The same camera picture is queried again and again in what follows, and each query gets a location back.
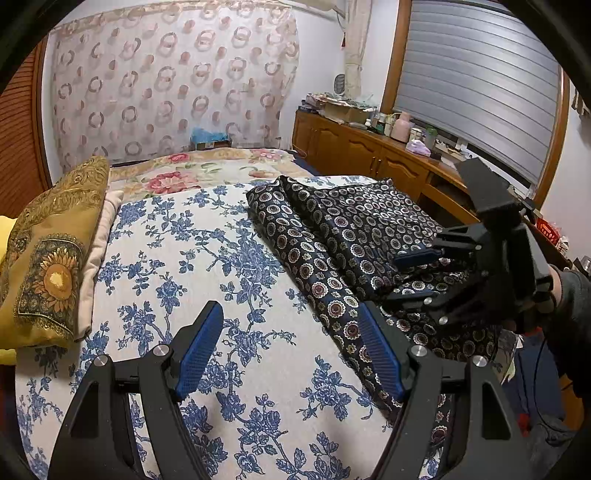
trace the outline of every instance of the curtain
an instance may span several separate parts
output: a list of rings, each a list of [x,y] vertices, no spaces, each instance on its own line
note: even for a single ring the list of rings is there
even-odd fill
[[[53,32],[53,127],[61,166],[187,151],[201,128],[277,147],[298,66],[291,8],[274,1],[151,4]]]
[[[345,96],[361,95],[361,69],[369,30],[372,0],[349,0],[345,39]]]

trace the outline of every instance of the window blind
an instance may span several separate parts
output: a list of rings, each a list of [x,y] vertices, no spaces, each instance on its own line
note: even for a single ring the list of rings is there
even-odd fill
[[[414,0],[395,109],[468,140],[536,183],[558,64],[500,4]]]

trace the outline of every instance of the blue floral bed sheet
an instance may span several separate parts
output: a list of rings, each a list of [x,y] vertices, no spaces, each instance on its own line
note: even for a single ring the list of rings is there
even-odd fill
[[[366,177],[300,179],[316,187],[372,183]],[[18,422],[29,464],[47,477],[61,422],[91,360],[145,354],[169,343],[205,302],[225,324],[199,390],[181,405],[207,471],[216,478],[367,478],[392,433],[339,348],[246,212],[237,184],[124,204],[95,288],[93,330],[69,351],[18,352]],[[131,396],[145,473],[159,478]],[[439,455],[426,460],[431,478]]]

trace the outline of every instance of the cabinet door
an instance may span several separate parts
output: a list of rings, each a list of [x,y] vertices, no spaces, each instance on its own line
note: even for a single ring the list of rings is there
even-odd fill
[[[340,133],[340,125],[322,118],[313,129],[307,161],[322,175],[340,175]]]
[[[310,139],[314,118],[309,113],[297,112],[295,114],[294,133],[291,137],[293,149],[306,158],[310,151]]]
[[[372,175],[380,155],[380,145],[350,132],[342,143],[342,175]]]
[[[416,202],[427,180],[428,170],[399,153],[383,148],[375,169],[375,178],[392,178],[394,186]]]

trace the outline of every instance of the metal bolt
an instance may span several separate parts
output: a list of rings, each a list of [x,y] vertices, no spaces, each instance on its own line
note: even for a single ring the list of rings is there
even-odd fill
[[[425,356],[427,355],[427,349],[423,345],[414,345],[411,347],[410,352],[414,356]]]
[[[486,364],[488,364],[488,361],[486,360],[486,358],[484,358],[483,356],[480,355],[474,355],[472,357],[472,363],[474,365],[476,365],[477,367],[485,367]]]
[[[170,348],[168,348],[168,345],[157,345],[154,347],[154,350],[152,351],[156,356],[164,356],[168,353],[169,350]]]
[[[99,355],[95,357],[95,361],[93,362],[97,367],[104,367],[107,362],[109,361],[109,357],[106,355]]]

